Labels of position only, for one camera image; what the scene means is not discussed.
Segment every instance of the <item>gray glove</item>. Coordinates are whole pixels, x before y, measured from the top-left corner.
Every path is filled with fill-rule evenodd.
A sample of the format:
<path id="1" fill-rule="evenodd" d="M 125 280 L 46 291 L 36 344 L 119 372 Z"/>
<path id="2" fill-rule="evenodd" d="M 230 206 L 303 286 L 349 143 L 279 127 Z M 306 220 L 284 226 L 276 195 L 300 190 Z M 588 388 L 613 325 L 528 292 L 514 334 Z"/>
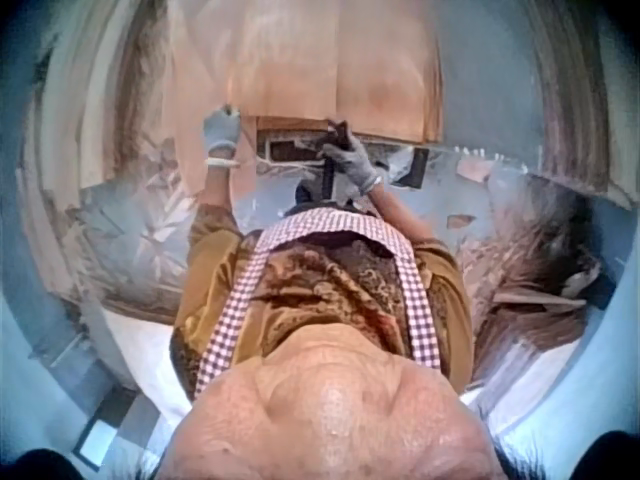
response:
<path id="1" fill-rule="evenodd" d="M 208 153 L 233 152 L 240 138 L 240 112 L 225 105 L 204 120 L 202 130 Z"/>
<path id="2" fill-rule="evenodd" d="M 382 181 L 377 170 L 371 165 L 367 151 L 351 130 L 347 131 L 351 150 L 342 150 L 330 143 L 322 146 L 322 153 L 331 158 L 344 173 L 349 180 L 358 187 L 361 195 L 366 195 L 371 189 Z"/>

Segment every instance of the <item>apron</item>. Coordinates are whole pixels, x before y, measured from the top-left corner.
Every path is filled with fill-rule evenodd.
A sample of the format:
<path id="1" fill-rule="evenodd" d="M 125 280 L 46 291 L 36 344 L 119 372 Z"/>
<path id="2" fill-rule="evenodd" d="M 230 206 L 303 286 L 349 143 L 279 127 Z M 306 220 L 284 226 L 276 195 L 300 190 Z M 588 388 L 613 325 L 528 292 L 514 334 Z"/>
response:
<path id="1" fill-rule="evenodd" d="M 380 219 L 331 208 L 316 208 L 285 218 L 262 232 L 245 271 L 229 294 L 200 360 L 196 396 L 231 366 L 242 322 L 269 253 L 284 243 L 312 233 L 342 231 L 355 232 L 376 241 L 393 254 L 404 297 L 413 359 L 425 367 L 440 369 L 440 352 L 431 308 L 409 240 Z"/>

